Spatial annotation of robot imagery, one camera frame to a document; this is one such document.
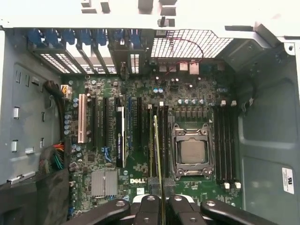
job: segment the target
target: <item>cpu socket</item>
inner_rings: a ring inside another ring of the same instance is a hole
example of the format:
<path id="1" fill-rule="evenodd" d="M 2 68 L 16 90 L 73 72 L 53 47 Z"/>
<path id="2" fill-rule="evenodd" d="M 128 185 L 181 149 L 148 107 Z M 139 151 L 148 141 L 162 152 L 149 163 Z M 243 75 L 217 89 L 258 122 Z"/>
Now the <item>cpu socket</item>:
<path id="1" fill-rule="evenodd" d="M 210 179 L 214 162 L 209 126 L 182 129 L 174 124 L 171 155 L 175 180 L 180 180 L 181 176 L 197 175 Z"/>

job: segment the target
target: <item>wire bundle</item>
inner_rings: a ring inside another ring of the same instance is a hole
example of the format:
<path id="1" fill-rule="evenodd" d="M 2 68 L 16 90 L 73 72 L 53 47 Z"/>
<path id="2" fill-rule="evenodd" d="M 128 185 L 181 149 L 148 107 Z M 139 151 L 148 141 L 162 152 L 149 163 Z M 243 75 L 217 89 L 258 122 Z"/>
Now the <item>wire bundle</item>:
<path id="1" fill-rule="evenodd" d="M 54 154 L 54 161 L 58 169 L 63 169 L 63 159 L 64 159 L 64 145 L 63 143 L 55 144 L 55 154 Z"/>

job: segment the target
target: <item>white label sticker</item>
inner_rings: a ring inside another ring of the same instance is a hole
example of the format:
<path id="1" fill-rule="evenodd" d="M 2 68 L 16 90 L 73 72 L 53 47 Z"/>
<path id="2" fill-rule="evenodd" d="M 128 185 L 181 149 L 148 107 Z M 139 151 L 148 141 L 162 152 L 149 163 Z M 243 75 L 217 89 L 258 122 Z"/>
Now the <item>white label sticker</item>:
<path id="1" fill-rule="evenodd" d="M 136 189 L 136 194 L 137 195 L 144 195 L 145 194 L 145 189 L 143 187 L 138 187 Z"/>
<path id="2" fill-rule="evenodd" d="M 293 171 L 291 169 L 282 168 L 282 180 L 284 191 L 294 194 Z"/>
<path id="3" fill-rule="evenodd" d="M 156 36 L 166 36 L 167 31 L 166 30 L 157 30 L 156 31 Z"/>

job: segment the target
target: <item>white pci slot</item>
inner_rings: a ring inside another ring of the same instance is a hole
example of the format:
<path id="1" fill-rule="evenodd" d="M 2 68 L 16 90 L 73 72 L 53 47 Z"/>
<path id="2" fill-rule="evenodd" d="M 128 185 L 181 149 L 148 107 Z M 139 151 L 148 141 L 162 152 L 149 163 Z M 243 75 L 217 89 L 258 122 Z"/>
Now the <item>white pci slot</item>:
<path id="1" fill-rule="evenodd" d="M 86 143 L 86 107 L 87 96 L 79 94 L 79 112 L 78 112 L 78 143 Z"/>

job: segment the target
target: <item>motherboard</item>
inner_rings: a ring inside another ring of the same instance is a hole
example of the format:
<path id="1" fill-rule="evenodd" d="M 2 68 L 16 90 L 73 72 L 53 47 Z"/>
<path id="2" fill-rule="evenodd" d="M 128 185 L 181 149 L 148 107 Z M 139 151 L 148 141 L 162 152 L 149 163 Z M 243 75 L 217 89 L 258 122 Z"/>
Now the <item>motherboard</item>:
<path id="1" fill-rule="evenodd" d="M 154 177 L 197 204 L 242 207 L 231 77 L 213 68 L 201 76 L 65 76 L 70 217 L 153 194 Z"/>

